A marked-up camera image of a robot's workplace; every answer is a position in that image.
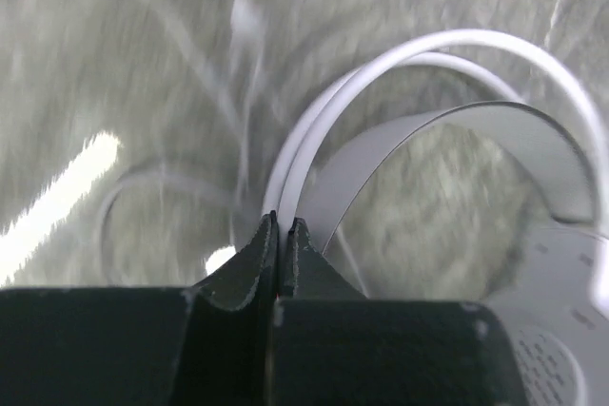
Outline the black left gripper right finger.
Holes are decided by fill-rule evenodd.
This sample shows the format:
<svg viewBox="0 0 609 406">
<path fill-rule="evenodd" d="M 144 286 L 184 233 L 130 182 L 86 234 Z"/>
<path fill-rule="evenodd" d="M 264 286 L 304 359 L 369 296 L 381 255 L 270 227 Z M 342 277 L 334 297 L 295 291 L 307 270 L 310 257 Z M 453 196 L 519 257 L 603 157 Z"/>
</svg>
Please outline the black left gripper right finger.
<svg viewBox="0 0 609 406">
<path fill-rule="evenodd" d="M 273 310 L 277 405 L 524 405 L 498 317 L 470 301 L 369 300 L 296 219 Z"/>
</svg>

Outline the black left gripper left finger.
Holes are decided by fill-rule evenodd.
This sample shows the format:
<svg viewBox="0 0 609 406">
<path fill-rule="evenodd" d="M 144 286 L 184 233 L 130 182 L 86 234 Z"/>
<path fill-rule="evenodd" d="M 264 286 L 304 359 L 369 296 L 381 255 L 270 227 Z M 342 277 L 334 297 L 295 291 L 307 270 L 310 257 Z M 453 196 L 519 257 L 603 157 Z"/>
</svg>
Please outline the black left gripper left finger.
<svg viewBox="0 0 609 406">
<path fill-rule="evenodd" d="M 181 287 L 7 288 L 5 405 L 259 405 L 278 225 Z"/>
</svg>

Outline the white headphones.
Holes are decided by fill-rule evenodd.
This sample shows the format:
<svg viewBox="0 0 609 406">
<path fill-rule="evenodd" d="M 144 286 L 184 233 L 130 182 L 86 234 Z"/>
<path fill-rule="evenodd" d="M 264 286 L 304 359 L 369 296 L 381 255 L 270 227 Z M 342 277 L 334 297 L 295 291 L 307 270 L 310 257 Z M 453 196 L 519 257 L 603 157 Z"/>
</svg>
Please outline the white headphones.
<svg viewBox="0 0 609 406">
<path fill-rule="evenodd" d="M 585 135 L 499 76 L 448 53 L 507 51 L 544 71 Z M 456 71 L 492 99 L 399 117 L 315 157 L 345 109 L 394 68 Z M 312 243 L 370 298 L 483 302 L 501 319 L 533 405 L 608 401 L 608 135 L 554 56 L 518 37 L 453 29 L 408 41 L 335 81 L 286 138 L 263 209 Z"/>
</svg>

